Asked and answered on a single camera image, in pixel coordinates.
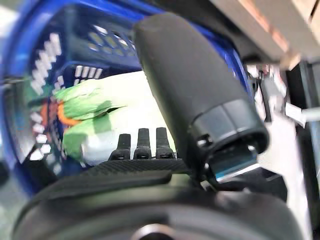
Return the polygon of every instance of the wooden surface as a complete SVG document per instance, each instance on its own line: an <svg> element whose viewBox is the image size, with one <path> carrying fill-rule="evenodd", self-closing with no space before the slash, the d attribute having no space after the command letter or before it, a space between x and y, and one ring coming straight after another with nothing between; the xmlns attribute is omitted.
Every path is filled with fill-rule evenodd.
<svg viewBox="0 0 320 240"><path fill-rule="evenodd" d="M320 58L317 0L210 0L269 57L291 69L300 58Z"/></svg>

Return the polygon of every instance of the black ridged surface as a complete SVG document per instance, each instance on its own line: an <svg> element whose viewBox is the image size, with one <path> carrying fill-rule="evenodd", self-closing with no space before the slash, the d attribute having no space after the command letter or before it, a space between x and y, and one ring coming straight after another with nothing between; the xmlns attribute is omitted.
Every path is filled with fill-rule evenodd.
<svg viewBox="0 0 320 240"><path fill-rule="evenodd" d="M86 171L83 175L128 174L145 171L164 171L188 173L182 159L134 159L106 161Z"/></svg>

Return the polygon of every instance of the black rubber grip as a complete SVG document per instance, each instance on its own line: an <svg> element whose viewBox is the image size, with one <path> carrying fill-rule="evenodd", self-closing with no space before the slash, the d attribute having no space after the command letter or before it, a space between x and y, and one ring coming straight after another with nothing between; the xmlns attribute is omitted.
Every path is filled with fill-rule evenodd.
<svg viewBox="0 0 320 240"><path fill-rule="evenodd" d="M233 100L249 101L233 70L182 17L154 15L136 24L134 33L142 68L180 154L198 116Z"/></svg>

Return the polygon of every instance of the orange object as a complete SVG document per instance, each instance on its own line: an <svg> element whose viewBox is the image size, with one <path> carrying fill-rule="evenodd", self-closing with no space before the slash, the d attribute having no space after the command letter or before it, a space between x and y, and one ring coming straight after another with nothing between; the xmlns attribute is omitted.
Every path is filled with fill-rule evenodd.
<svg viewBox="0 0 320 240"><path fill-rule="evenodd" d="M60 102L59 105L58 105L57 115L58 115L58 118L59 118L60 122L62 122L62 123L65 124L65 125L74 126L74 125L77 125L78 123L81 123L80 120L75 120L75 119L72 119L72 118L67 118L67 117L65 116L65 113L64 113L64 103L63 103L63 102Z"/></svg>

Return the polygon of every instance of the blue plastic basket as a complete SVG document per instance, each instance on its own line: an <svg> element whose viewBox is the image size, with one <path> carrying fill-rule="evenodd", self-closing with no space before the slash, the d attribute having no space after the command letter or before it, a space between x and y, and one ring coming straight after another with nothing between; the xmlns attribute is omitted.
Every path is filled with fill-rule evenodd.
<svg viewBox="0 0 320 240"><path fill-rule="evenodd" d="M23 6L2 54L0 112L6 161L11 169L23 172L18 175L23 176L26 189L36 191L38 181L30 180L30 173L25 178L26 159L44 161L58 177L86 168L69 159L62 148L63 126L52 115L52 94L89 78L139 71L132 42L133 24L161 12L140 0L38 0ZM196 27L249 91L245 71L232 45L220 35ZM3 84L17 80L23 82L26 115L17 111L12 120L6 112ZM20 132L32 129L36 142L32 154L15 146L19 136L13 136L10 121L19 126Z"/></svg>

